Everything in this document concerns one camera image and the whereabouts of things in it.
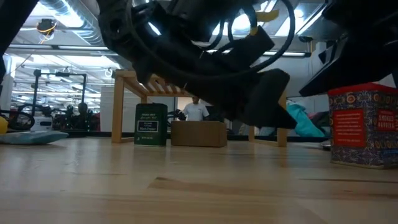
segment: cardboard box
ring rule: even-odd
[[[329,91],[331,161],[398,166],[398,90],[367,83]]]
[[[173,146],[224,147],[226,124],[219,121],[172,121]]]

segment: ceiling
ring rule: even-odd
[[[98,25],[96,24],[95,17],[99,14],[98,5],[95,0],[59,0],[61,2],[72,2],[70,9],[79,9],[84,7],[85,17],[90,17],[91,27],[76,27],[80,26],[81,21],[76,20],[74,16],[81,16],[79,13],[69,13],[68,18],[65,19],[60,17],[59,14],[54,14],[53,11],[49,10],[45,3],[48,0],[42,0],[42,3],[38,3],[32,14],[26,20],[23,28],[14,39],[13,44],[44,44],[44,45],[79,45],[79,46],[91,46],[93,42],[84,35],[82,32],[90,32],[96,30]],[[146,0],[135,0],[134,4],[141,4]],[[311,30],[311,26],[307,26],[311,23],[314,17],[324,7],[324,0],[290,0],[295,8],[296,16],[296,33],[303,34],[308,30]],[[289,27],[289,19],[287,10],[280,0],[269,0],[263,4],[256,6],[258,11],[271,11],[279,10],[279,17],[263,27],[267,33],[272,37],[275,42],[274,50],[278,50],[282,46],[286,39],[287,28]],[[57,21],[57,28],[53,35],[46,37],[39,34],[36,29],[36,25],[42,19],[53,19]],[[249,23],[247,17],[238,17],[233,26],[234,35],[238,37],[244,37],[248,31]],[[219,28],[215,29],[214,34],[217,34]],[[228,42],[228,39],[224,36],[220,45],[224,45]],[[292,52],[307,52],[309,46],[307,43],[300,42],[297,38],[293,41],[289,51]],[[86,101],[89,107],[92,109],[100,107],[100,95],[102,86],[112,85],[113,79],[110,77],[111,70],[129,66],[129,63],[123,61],[122,58],[116,55],[102,55],[101,52],[93,54],[92,52],[66,52],[59,50],[49,50],[46,53],[42,53],[37,50],[29,49],[12,49],[7,51],[16,62],[17,67],[14,84],[14,104],[20,104],[23,102],[31,101],[33,91],[32,84],[35,80],[33,71],[35,69],[42,69],[43,72],[71,72],[71,73],[86,73],[88,75],[88,89],[89,93],[86,97]],[[79,93],[79,83],[81,83],[82,77],[72,76],[68,77],[67,80],[59,79],[52,76],[42,76],[39,80],[39,101],[48,105],[64,108],[69,104],[76,104],[76,96],[81,95]]]

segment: black machine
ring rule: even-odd
[[[289,0],[281,0],[290,17],[286,43],[267,61],[251,67],[274,46],[264,29],[257,26],[253,6],[264,1],[171,0],[132,6],[132,0],[97,0],[101,11],[98,20],[106,46],[132,62],[140,83],[147,83],[156,73],[215,105],[229,120],[258,127],[294,128],[296,122],[278,104],[289,74],[280,69],[260,72],[281,57],[294,38],[294,8]],[[0,53],[5,52],[36,2],[5,0],[1,5],[0,21],[5,26]],[[377,81],[397,68],[398,6],[393,1],[328,2],[323,16],[344,33],[320,55],[325,67],[303,87],[303,96]],[[234,40],[232,24],[242,12],[248,15],[251,30],[246,38]],[[193,43],[209,42],[213,29],[221,24],[222,30],[224,22],[229,22],[230,43],[212,54],[207,50],[218,45],[222,32],[207,47]]]

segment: brown cardboard box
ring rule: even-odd
[[[219,121],[172,121],[173,146],[224,147],[226,124]]]

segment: white shirt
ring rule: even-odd
[[[185,106],[183,113],[187,116],[187,121],[202,121],[203,117],[209,116],[206,106],[198,103],[190,103]]]

